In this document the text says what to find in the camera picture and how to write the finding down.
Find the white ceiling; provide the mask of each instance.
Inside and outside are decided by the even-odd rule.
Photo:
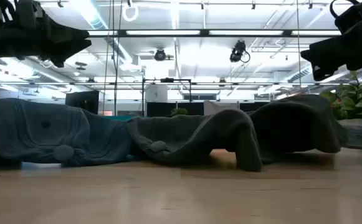
[[[91,26],[79,11],[80,4],[89,1],[62,1],[63,8],[57,6],[57,1],[41,0],[40,2],[46,13],[59,24],[91,30]],[[327,7],[331,0],[313,0],[312,9],[308,8],[308,0],[256,0],[255,10],[251,9],[251,0],[203,0],[206,12],[201,9],[201,0],[179,0],[179,4],[175,6],[171,4],[171,1],[165,0],[133,1],[134,6],[138,6],[139,15],[136,20],[131,22],[125,21],[120,13],[121,1],[115,1],[114,17],[110,13],[112,1],[91,1],[95,2],[97,12],[108,24],[109,29],[203,29],[204,27],[207,29],[336,29],[334,18],[328,12]],[[343,12],[349,6],[346,1],[340,1],[340,3],[336,9],[338,13]],[[171,11],[174,10],[179,12],[176,27],[173,27],[174,18],[171,18]],[[49,63],[44,63],[46,67],[50,66],[44,71],[80,82],[84,82],[87,77],[115,76],[115,67],[111,59],[113,49],[108,47],[103,38],[91,38],[90,40],[92,46],[68,59],[65,68],[55,68]],[[228,81],[231,78],[233,81],[235,78],[239,78],[240,81],[247,78],[266,78],[268,82],[279,82],[282,79],[279,74],[286,77],[292,71],[296,71],[299,66],[307,64],[299,56],[298,45],[300,44],[300,48],[303,50],[309,44],[322,39],[258,38],[249,49],[251,61],[244,67],[241,67],[242,63],[230,63],[229,61],[231,50],[238,40],[244,40],[249,46],[255,38],[178,37],[179,76],[195,80],[202,80],[204,77],[205,82],[217,82],[219,77],[226,77]],[[152,59],[143,59],[146,59],[146,55],[149,55],[150,51],[155,51],[157,48],[163,48],[167,54],[175,54],[175,41],[172,37],[124,37],[118,41],[124,50],[134,58],[133,65],[136,65],[136,68],[154,63]],[[282,46],[284,49],[275,54]],[[74,72],[77,72],[75,62],[88,64],[85,71],[78,71],[80,72],[78,76],[74,75]],[[174,60],[159,65],[168,67],[168,75],[175,77]],[[120,78],[134,77],[139,81],[142,79],[140,71],[119,69],[118,74]]]

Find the potted plant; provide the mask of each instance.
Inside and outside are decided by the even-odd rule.
[[[351,72],[351,83],[340,84],[334,93],[326,91],[320,95],[331,102],[336,119],[348,132],[346,147],[362,149],[362,80],[357,72]]]
[[[183,114],[183,115],[186,115],[188,113],[187,109],[185,108],[174,108],[171,110],[171,116],[176,116],[176,115],[179,115],[179,114]]]

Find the exposed ceiling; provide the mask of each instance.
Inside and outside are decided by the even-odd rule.
[[[114,2],[68,0],[62,1],[64,7],[59,7],[57,1],[53,0],[40,0],[40,2],[46,13],[59,24],[85,30],[98,28],[104,34],[108,29],[336,30],[334,18],[328,9],[331,0],[135,0],[132,1],[131,9],[128,9],[126,0]],[[349,6],[347,1],[339,1],[336,12],[341,13]],[[132,20],[135,8],[138,14],[135,20]],[[89,78],[94,78],[97,82],[114,82],[116,75],[114,62],[117,61],[117,55],[114,54],[113,46],[108,45],[108,42],[114,41],[115,46],[120,47],[122,56],[122,59],[118,60],[117,68],[119,82],[141,82],[144,75],[146,78],[191,78],[194,82],[218,82],[219,78],[226,78],[227,82],[287,82],[293,75],[310,68],[309,63],[300,58],[299,51],[323,39],[314,35],[299,39],[295,37],[115,37],[109,41],[103,37],[96,37],[90,38],[92,46],[68,59],[64,68],[56,68],[50,62],[39,62],[35,57],[20,63],[31,67],[34,75],[39,76],[40,79],[34,79],[35,82],[41,81],[41,77],[49,78],[50,82],[86,82]],[[248,51],[251,56],[249,63],[229,61],[231,50],[238,40],[244,40],[249,46]],[[171,60],[156,62],[153,54],[157,49],[164,49],[167,55],[171,55]],[[77,70],[79,66],[75,64],[76,62],[86,63],[87,66],[83,67],[85,70]],[[13,73],[21,76],[22,70],[17,69]],[[309,72],[304,75],[302,82],[313,82]],[[28,82],[31,80],[21,77],[20,79]],[[100,90],[104,86],[59,87],[54,90],[65,93]],[[139,87],[139,85],[119,86],[120,89],[128,90]],[[52,89],[49,86],[39,88]],[[242,86],[236,88],[238,90],[229,92],[237,95],[235,98],[242,99],[243,90],[259,90],[259,88],[263,87]],[[281,94],[293,92],[293,88],[287,91],[282,88],[271,88],[270,91]]]

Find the gray blanket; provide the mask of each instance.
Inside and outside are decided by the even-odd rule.
[[[65,105],[0,100],[0,158],[90,166],[144,155],[166,164],[199,162],[212,149],[235,152],[241,169],[260,171],[282,152],[336,153],[346,141],[329,102],[303,95],[269,103],[250,116],[225,110],[210,116],[112,121]]]

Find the security camera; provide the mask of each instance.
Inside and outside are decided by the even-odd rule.
[[[157,49],[155,53],[155,60],[158,62],[166,60],[166,53],[164,52],[164,49]]]

